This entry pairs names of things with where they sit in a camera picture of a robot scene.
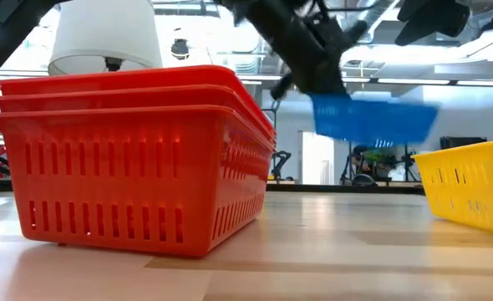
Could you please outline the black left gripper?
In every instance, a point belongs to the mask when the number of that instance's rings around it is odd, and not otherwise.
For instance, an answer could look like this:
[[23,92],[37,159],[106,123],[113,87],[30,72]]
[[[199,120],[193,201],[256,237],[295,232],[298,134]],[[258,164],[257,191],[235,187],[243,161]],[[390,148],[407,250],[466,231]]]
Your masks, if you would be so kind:
[[368,23],[341,28],[325,0],[229,0],[234,24],[247,20],[289,71],[271,90],[282,99],[291,87],[304,94],[346,94],[340,61],[367,33]]

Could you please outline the white shade table lamp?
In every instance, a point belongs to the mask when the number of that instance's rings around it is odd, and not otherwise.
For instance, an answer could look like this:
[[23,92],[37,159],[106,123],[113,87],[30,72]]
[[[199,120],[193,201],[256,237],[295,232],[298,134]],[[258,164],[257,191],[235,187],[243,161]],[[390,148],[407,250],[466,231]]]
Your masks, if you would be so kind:
[[163,66],[151,0],[68,0],[60,7],[49,74]]

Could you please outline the round black ceiling device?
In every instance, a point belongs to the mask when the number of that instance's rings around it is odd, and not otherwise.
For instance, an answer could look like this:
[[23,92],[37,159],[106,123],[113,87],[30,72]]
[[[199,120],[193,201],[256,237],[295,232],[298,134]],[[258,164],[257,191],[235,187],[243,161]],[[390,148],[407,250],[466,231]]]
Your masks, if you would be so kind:
[[190,57],[190,50],[185,38],[176,38],[170,47],[171,55],[178,60],[185,60]]

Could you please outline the black monitor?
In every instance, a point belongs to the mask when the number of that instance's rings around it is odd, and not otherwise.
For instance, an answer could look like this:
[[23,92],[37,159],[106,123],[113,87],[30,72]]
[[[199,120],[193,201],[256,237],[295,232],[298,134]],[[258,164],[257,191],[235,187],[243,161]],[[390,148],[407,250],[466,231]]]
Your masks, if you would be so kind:
[[460,147],[464,145],[473,145],[477,143],[487,142],[483,137],[452,137],[443,136],[440,137],[440,149],[445,150],[449,148]]

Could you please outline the white door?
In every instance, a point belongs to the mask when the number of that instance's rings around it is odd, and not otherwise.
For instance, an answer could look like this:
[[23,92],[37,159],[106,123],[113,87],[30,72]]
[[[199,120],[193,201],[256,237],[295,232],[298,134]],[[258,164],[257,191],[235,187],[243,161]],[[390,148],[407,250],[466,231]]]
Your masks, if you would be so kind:
[[333,140],[323,135],[304,131],[302,133],[302,184],[334,184]]

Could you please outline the blue plastic basket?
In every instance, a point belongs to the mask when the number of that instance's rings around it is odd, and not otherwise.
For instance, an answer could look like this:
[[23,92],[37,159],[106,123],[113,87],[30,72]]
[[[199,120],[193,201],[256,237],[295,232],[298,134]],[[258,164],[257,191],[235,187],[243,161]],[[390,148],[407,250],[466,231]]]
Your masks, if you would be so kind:
[[340,94],[311,94],[315,131],[364,145],[417,144],[426,140],[439,108],[418,103],[350,99]]

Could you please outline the red plastic basket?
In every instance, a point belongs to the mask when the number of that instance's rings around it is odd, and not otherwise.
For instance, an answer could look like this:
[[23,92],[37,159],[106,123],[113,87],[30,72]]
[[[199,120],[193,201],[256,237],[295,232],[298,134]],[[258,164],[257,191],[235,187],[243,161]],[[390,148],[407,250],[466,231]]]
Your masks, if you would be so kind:
[[192,257],[261,212],[274,148],[218,105],[1,113],[0,131],[26,238]]
[[195,84],[227,87],[241,96],[247,94],[250,96],[233,71],[217,65],[0,80],[2,92],[0,96],[161,88]]
[[248,94],[241,96],[230,88],[212,84],[0,96],[0,110],[3,113],[176,105],[224,106],[246,118],[270,141],[276,138],[272,123]]

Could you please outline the dark background table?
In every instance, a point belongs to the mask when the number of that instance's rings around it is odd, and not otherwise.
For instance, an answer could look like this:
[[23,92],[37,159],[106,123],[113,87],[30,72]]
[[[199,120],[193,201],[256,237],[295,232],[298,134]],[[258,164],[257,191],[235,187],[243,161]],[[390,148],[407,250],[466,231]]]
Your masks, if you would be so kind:
[[363,193],[363,194],[405,194],[422,195],[424,188],[419,186],[322,186],[267,184],[267,191],[307,192],[307,193]]

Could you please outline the yellow plastic basket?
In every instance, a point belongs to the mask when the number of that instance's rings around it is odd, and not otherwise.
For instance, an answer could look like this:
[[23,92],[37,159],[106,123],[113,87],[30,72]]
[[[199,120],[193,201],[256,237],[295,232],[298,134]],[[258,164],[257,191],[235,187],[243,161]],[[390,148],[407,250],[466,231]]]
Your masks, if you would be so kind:
[[493,141],[414,156],[430,211],[493,232]]

